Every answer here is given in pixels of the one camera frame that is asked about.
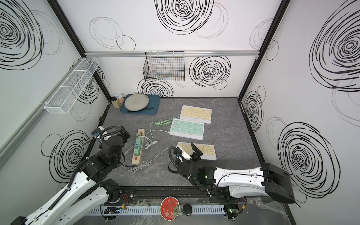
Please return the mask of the green wireless keyboard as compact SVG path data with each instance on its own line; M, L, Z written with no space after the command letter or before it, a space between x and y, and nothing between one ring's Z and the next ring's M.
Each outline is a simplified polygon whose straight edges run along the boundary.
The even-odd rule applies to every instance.
M169 134L177 137L203 140L204 123L173 119Z

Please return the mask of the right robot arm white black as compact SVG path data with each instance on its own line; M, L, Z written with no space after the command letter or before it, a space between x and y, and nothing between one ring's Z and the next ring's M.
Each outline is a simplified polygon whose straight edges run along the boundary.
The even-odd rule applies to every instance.
M230 170L203 166L197 163L203 153L191 144L192 154L179 145L168 148L168 155L176 168L172 173L188 180L196 189L208 195L240 199L244 197L270 197L280 203L295 203L290 174L270 163L244 170Z

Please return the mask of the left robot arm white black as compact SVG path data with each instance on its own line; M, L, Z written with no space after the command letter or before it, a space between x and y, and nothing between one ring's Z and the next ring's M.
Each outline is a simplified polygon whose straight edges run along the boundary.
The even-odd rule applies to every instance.
M78 164L68 184L32 214L17 217L13 225L73 225L106 202L118 203L120 186L106 176L121 166L122 148L131 137L123 126L98 127L93 137L101 150Z

